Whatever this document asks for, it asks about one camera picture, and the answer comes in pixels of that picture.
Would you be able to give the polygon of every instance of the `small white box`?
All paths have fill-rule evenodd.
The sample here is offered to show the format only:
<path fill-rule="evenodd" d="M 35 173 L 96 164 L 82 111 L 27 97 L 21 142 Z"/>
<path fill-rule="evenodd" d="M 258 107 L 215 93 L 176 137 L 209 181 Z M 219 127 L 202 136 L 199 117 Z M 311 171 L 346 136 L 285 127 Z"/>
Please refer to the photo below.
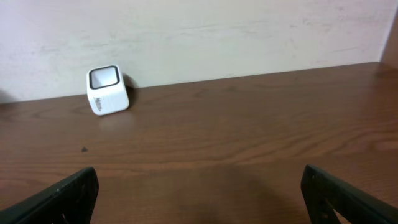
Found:
<path fill-rule="evenodd" d="M 129 98 L 119 67 L 110 65 L 90 70 L 87 73 L 87 97 L 97 115 L 125 110 Z"/>

